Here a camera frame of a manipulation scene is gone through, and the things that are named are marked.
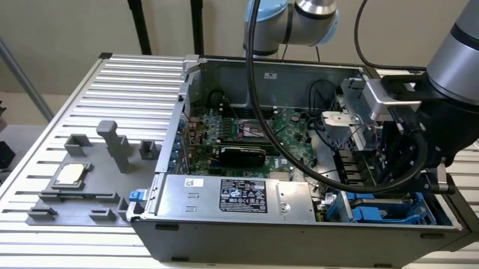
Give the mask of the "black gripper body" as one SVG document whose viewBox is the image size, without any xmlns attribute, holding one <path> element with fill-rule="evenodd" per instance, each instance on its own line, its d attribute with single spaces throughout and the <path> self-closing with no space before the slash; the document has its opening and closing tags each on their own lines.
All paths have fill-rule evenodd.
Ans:
<svg viewBox="0 0 479 269">
<path fill-rule="evenodd" d="M 410 106 L 389 108 L 394 123 L 385 125 L 381 148 L 385 169 L 376 182 L 394 181 L 415 165 L 418 145 L 414 134 L 423 135 L 427 145 L 425 168 L 441 162 L 450 166 L 457 153 L 478 140 L 478 106 L 454 99 L 423 101 L 418 110 Z"/>
</svg>

